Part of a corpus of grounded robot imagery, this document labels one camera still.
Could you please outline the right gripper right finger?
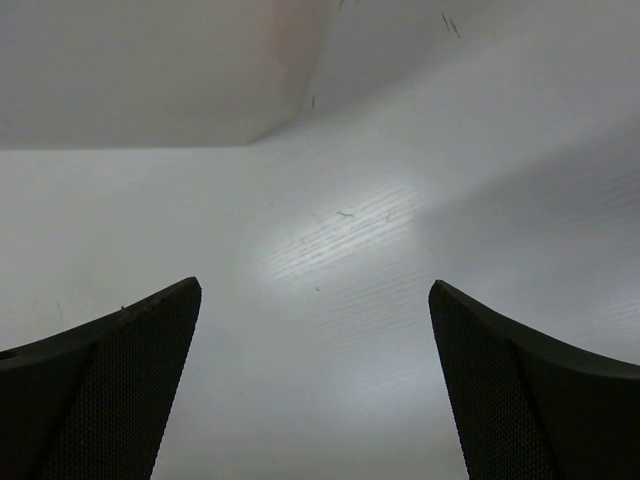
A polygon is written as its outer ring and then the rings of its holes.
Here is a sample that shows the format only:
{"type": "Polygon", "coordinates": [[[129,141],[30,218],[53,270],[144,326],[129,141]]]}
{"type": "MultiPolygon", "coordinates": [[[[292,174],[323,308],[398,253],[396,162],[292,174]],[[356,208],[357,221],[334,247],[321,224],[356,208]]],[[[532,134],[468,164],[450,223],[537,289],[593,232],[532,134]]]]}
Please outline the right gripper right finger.
{"type": "Polygon", "coordinates": [[[470,478],[638,478],[638,366],[536,331],[441,280],[429,309],[470,478]]]}

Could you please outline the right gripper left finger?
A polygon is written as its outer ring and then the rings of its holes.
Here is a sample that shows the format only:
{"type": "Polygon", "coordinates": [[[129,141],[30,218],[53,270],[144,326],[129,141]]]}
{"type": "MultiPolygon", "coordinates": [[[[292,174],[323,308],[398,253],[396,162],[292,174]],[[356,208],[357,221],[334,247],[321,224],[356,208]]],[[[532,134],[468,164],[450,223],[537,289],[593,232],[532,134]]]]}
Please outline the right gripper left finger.
{"type": "Polygon", "coordinates": [[[198,280],[186,278],[2,351],[2,478],[150,478],[201,298],[198,280]]]}

